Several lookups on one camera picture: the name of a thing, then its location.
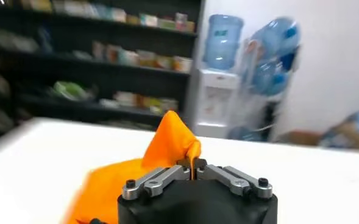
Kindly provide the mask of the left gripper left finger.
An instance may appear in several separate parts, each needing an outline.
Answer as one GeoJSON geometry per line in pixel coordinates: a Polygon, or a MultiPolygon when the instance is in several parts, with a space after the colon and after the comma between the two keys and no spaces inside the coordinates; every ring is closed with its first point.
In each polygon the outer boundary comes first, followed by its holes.
{"type": "Polygon", "coordinates": [[[190,179],[190,160],[181,159],[172,167],[158,167],[138,179],[127,180],[121,197],[124,200],[137,200],[143,194],[151,198],[158,197],[173,181],[190,179]]]}

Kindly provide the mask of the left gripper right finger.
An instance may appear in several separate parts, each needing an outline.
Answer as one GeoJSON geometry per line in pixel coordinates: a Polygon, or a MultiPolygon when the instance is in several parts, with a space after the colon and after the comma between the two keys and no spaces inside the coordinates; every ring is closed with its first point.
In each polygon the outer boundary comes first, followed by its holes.
{"type": "Polygon", "coordinates": [[[194,178],[216,180],[228,187],[231,193],[241,197],[254,194],[257,198],[269,200],[273,196],[273,187],[267,178],[252,177],[232,166],[207,164],[205,159],[194,161],[194,178]]]}

